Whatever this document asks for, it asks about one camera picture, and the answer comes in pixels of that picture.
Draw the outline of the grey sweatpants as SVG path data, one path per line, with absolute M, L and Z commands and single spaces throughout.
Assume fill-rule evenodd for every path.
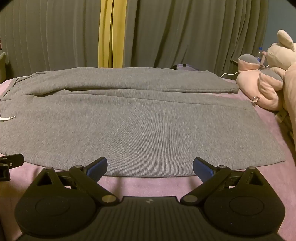
M 234 170 L 285 155 L 238 86 L 208 71 L 72 68 L 13 79 L 1 94 L 1 153 L 67 170 L 106 157 L 109 176 Z

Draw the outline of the pink bed blanket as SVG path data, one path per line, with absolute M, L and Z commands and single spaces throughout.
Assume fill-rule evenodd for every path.
M 13 88 L 12 85 L 14 82 L 19 82 L 21 80 L 28 80 L 25 83 L 31 83 L 33 76 L 25 76 L 19 79 L 11 79 L 6 81 L 5 83 L 1 84 L 1 97 L 8 94 L 8 91 L 11 89 L 17 90 Z M 119 89 L 126 89 L 129 91 L 144 91 L 144 90 L 151 90 L 156 91 L 160 90 L 159 87 L 162 87 L 160 83 L 153 84 L 151 86 L 151 81 L 147 82 L 140 80 L 139 77 L 135 78 L 133 81 L 129 80 L 104 80 L 101 77 L 95 77 L 94 80 L 96 83 L 102 83 L 103 90 L 115 90 L 115 88 L 119 87 Z M 205 93 L 205 95 L 209 95 L 211 97 L 218 96 L 224 97 L 234 100 L 240 100 L 239 103 L 244 103 L 247 107 L 250 106 L 250 100 L 247 100 L 247 97 L 239 90 L 238 93 Z M 274 188 L 276 193 L 280 196 L 281 200 L 283 201 L 285 208 L 286 208 L 286 215 L 283 221 L 283 225 L 280 228 L 280 235 L 286 240 L 295 240 L 295 149 L 292 144 L 292 141 L 289 139 L 286 132 L 288 129 L 282 123 L 279 124 L 275 120 L 274 113 L 262 109 L 258 106 L 252 107 L 254 111 L 257 112 L 257 115 L 262 120 L 261 122 L 264 123 L 266 129 L 268 129 L 273 136 L 271 140 L 276 140 L 278 145 L 280 146 L 279 152 L 281 155 L 281 161 L 285 159 L 284 162 L 274 163 L 273 165 L 267 165 L 259 167 L 259 170 L 262 172 L 264 177 L 269 181 L 271 186 Z M 236 126 L 240 126 L 241 129 L 243 128 L 241 122 L 239 121 L 239 117 L 241 114 L 236 114 L 233 118 L 228 113 L 224 114 L 227 119 L 227 124 L 237 124 Z M 61 124 L 66 124 L 65 120 L 62 120 L 61 117 L 55 118 L 54 120 L 46 120 L 46 124 L 44 128 L 41 128 L 40 136 L 38 137 L 38 143 L 41 142 L 42 147 L 47 145 L 45 142 L 47 137 L 47 131 L 51 133 L 58 134 L 58 137 L 62 137 L 62 133 L 66 133 L 66 131 L 70 130 L 69 128 L 60 127 Z M 5 133 L 5 131 L 1 130 L 1 155 L 8 155 L 7 153 L 14 154 L 16 151 L 23 151 L 26 152 L 28 140 L 30 140 L 30 135 L 33 131 L 37 130 L 34 126 L 34 122 L 30 122 L 26 124 L 28 127 L 24 127 L 23 124 L 20 128 L 16 128 L 16 134 Z M 91 132 L 90 121 L 86 121 L 86 123 L 78 123 L 77 128 L 73 128 L 73 131 L 79 131 L 78 136 L 75 135 L 74 137 L 80 138 L 82 137 L 82 128 L 87 126 L 86 133 L 89 134 Z M 160 131 L 156 132 L 156 136 L 151 139 L 152 142 L 149 142 L 150 139 L 145 137 L 144 141 L 137 141 L 137 145 L 141 144 L 155 144 L 156 140 L 162 140 L 160 138 Z M 225 144 L 227 147 L 227 151 L 230 151 L 230 148 L 235 147 L 236 142 L 239 140 L 239 137 L 233 138 L 232 142 L 226 140 L 225 138 L 217 139 L 220 141 L 219 143 Z M 4 146 L 9 144 L 9 147 L 13 149 L 13 152 L 7 152 L 7 148 Z M 169 161 L 164 161 L 164 163 L 159 164 L 156 167 L 169 167 Z M 148 168 L 148 171 L 152 171 L 152 174 L 156 174 L 156 167 Z M 17 170 L 12 171 L 13 180 L 11 181 L 12 184 L 1 184 L 1 217 L 4 221 L 4 233 L 7 236 L 8 240 L 16 240 L 17 237 L 20 236 L 20 230 L 16 227 L 16 221 L 13 218 L 13 208 L 16 205 L 17 199 L 20 198 L 21 194 L 24 193 L 25 189 L 29 186 L 32 182 L 33 178 L 37 176 L 37 174 L 41 171 L 41 167 L 38 167 L 34 164 L 25 163 L 24 167 L 17 168 Z M 180 197 L 181 194 L 184 194 L 185 191 L 189 191 L 190 187 L 196 187 L 198 184 L 201 184 L 201 181 L 198 180 L 197 177 L 189 176 L 189 177 L 152 177 L 149 178 L 148 176 L 143 176 L 144 174 L 148 174 L 148 171 L 141 172 L 139 177 L 115 177 L 115 176 L 107 176 L 103 177 L 99 184 L 102 184 L 103 187 L 111 188 L 111 191 L 115 191 L 115 194 L 119 196 L 123 195 L 177 195 Z

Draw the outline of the pink plush toy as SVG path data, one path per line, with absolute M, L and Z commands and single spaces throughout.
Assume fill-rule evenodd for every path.
M 257 58 L 243 54 L 238 58 L 239 89 L 256 105 L 270 111 L 283 109 L 285 70 L 272 67 L 260 69 Z

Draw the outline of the purple storage box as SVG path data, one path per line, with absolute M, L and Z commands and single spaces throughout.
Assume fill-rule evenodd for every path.
M 177 64 L 172 67 L 174 70 L 187 70 L 187 71 L 199 71 L 198 68 L 193 67 L 190 64 Z

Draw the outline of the clear plastic water bottle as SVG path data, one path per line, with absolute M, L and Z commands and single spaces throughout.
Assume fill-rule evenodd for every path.
M 262 48 L 259 47 L 258 52 L 257 52 L 257 56 L 256 56 L 256 58 L 259 61 L 259 63 L 262 61 L 262 56 L 263 56 Z

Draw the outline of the beige plush toy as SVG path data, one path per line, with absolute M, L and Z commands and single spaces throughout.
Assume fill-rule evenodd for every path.
M 288 112 L 295 137 L 295 42 L 284 30 L 277 32 L 278 42 L 267 49 L 267 62 L 284 81 L 284 109 Z

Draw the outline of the grey-green curtain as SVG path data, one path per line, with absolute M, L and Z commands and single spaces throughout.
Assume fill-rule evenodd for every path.
M 1 1 L 8 78 L 98 66 L 101 1 Z M 127 1 L 123 67 L 221 74 L 262 45 L 268 1 Z

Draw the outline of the yellow curtain panel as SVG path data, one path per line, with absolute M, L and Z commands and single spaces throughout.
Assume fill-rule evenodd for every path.
M 127 0 L 102 0 L 98 31 L 98 66 L 122 68 Z

